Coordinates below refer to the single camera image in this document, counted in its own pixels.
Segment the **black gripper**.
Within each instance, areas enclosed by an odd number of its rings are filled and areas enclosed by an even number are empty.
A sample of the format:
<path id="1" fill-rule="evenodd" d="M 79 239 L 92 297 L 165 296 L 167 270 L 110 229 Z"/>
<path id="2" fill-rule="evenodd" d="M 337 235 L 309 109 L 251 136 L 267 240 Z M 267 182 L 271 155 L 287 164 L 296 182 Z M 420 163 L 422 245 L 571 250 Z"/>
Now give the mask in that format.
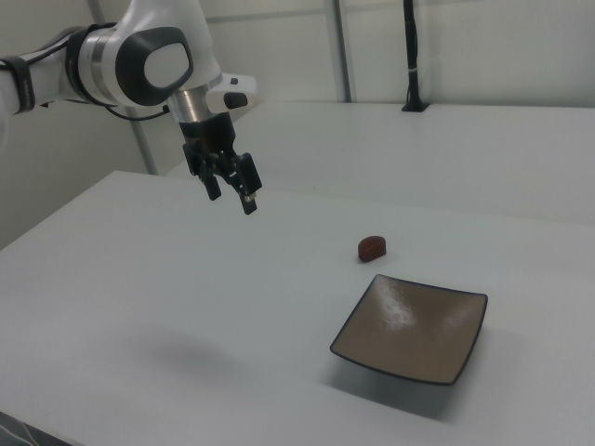
<path id="1" fill-rule="evenodd" d="M 205 186 L 208 198 L 215 201 L 221 196 L 208 154 L 223 152 L 221 176 L 238 194 L 244 213 L 254 213 L 258 209 L 256 195 L 262 182 L 251 154 L 236 155 L 233 149 L 236 135 L 231 116 L 220 113 L 202 122 L 180 123 L 179 127 L 185 139 L 183 151 L 190 173 Z"/>

